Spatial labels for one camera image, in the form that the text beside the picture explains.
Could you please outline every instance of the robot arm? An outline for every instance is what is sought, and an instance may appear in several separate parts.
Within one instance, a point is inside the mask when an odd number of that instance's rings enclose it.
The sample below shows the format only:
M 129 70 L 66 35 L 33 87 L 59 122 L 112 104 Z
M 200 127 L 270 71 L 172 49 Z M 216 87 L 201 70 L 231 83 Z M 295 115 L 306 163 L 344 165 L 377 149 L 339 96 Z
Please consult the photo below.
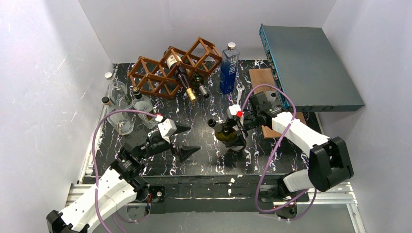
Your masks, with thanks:
M 200 149 L 178 146 L 171 140 L 175 134 L 190 130 L 189 126 L 166 119 L 159 123 L 158 127 L 159 131 L 150 137 L 144 131 L 133 131 L 127 135 L 118 158 L 100 177 L 99 187 L 93 185 L 68 207 L 60 212 L 53 210 L 47 215 L 49 232 L 93 232 L 100 224 L 95 210 L 95 198 L 98 200 L 102 218 L 106 219 L 122 206 L 134 200 L 143 200 L 151 192 L 153 187 L 149 187 L 140 175 L 145 168 L 144 159 L 171 150 L 182 162 Z
M 237 137 L 231 142 L 224 142 L 227 148 L 236 150 L 246 146 L 247 131 L 259 126 L 268 126 L 277 132 L 283 132 L 291 124 L 285 136 L 309 156 L 309 168 L 284 175 L 278 180 L 274 196 L 284 198 L 291 192 L 316 188 L 322 192 L 353 176 L 346 143 L 339 137 L 329 138 L 320 134 L 299 119 L 292 119 L 292 114 L 280 105 L 272 106 L 264 92 L 252 95 L 249 99 L 253 110 L 241 112 L 239 105 L 227 110 L 227 126 L 236 126 Z

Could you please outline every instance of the wine bottle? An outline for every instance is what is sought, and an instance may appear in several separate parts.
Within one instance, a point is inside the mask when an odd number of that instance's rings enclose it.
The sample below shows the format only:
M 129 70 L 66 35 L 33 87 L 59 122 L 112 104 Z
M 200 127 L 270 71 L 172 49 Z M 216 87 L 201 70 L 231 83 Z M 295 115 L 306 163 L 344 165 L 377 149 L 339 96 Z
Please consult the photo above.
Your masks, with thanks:
M 207 121 L 207 125 L 215 130 L 215 137 L 219 141 L 227 144 L 236 139 L 236 131 L 232 127 L 227 127 L 225 123 L 218 123 L 213 119 Z
M 169 70 L 172 70 L 178 61 L 182 61 L 182 59 L 180 59 L 180 57 L 177 56 L 176 60 L 173 54 L 170 54 L 169 57 L 166 59 L 166 64 Z M 174 72 L 174 76 L 186 89 L 186 94 L 188 95 L 190 101 L 196 102 L 196 96 L 193 92 L 193 89 L 190 87 L 190 83 L 188 81 L 188 73 L 186 72 L 186 69 L 184 69 L 183 67 L 178 67 Z
M 190 80 L 190 84 L 193 88 L 197 88 L 200 93 L 202 94 L 203 98 L 207 99 L 209 98 L 209 93 L 207 92 L 205 86 L 203 84 L 205 83 L 205 79 L 198 73 L 193 73 L 192 79 Z

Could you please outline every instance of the brown wine rack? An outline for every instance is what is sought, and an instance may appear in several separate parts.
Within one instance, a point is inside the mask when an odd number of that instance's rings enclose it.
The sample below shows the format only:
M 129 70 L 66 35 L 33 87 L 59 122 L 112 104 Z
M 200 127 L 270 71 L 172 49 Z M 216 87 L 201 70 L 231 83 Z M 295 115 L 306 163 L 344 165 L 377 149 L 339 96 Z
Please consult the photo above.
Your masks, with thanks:
M 205 50 L 201 57 L 192 54 L 199 44 L 202 45 Z M 169 70 L 166 65 L 166 59 L 170 56 L 170 54 L 173 54 L 178 62 L 172 70 L 166 72 L 166 70 Z M 181 57 L 182 61 L 179 61 L 177 58 L 178 56 Z M 215 61 L 215 64 L 210 69 L 208 69 L 205 64 L 207 58 L 212 58 Z M 189 70 L 189 80 L 191 80 L 194 72 L 202 75 L 206 80 L 212 71 L 218 67 L 220 62 L 222 62 L 222 56 L 216 49 L 215 45 L 201 37 L 198 37 L 196 42 L 187 52 L 170 46 L 159 62 L 140 56 L 135 66 L 128 73 L 128 76 L 132 81 L 133 86 L 137 86 L 142 94 L 171 99 L 176 95 L 177 91 L 181 87 L 180 82 L 173 79 L 173 74 L 179 66 Z M 154 65 L 154 68 L 149 70 L 146 64 L 152 64 Z M 137 72 L 138 70 L 141 70 L 141 68 L 144 69 L 144 74 L 139 74 Z M 167 85 L 168 83 L 173 84 L 174 88 L 170 89 Z

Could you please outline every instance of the gray metal box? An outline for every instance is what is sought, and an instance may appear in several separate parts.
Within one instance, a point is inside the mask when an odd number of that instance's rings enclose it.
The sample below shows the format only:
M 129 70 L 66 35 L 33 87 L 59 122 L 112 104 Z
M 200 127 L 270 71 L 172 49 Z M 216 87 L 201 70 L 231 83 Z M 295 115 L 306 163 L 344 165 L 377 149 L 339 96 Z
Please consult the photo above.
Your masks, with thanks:
M 261 26 L 276 86 L 299 112 L 356 111 L 364 106 L 322 28 Z M 283 107 L 289 102 L 281 98 Z

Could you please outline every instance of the gray floor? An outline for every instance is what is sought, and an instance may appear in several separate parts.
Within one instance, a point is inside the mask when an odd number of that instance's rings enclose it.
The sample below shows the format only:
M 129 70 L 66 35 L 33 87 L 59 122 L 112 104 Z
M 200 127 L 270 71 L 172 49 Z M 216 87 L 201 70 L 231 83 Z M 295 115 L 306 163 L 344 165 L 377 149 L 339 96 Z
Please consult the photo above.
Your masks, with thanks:
M 299 211 L 306 206 L 300 205 Z M 142 216 L 143 209 L 129 210 L 131 218 Z M 120 215 L 126 217 L 124 208 Z M 287 223 L 273 219 L 273 215 L 255 212 L 241 213 L 172 213 L 150 215 L 139 224 L 125 223 L 121 226 L 129 233 L 354 233 L 352 221 L 345 204 L 313 205 L 299 220 Z M 113 233 L 121 233 L 112 218 L 106 223 Z M 94 233 L 104 233 L 100 225 Z

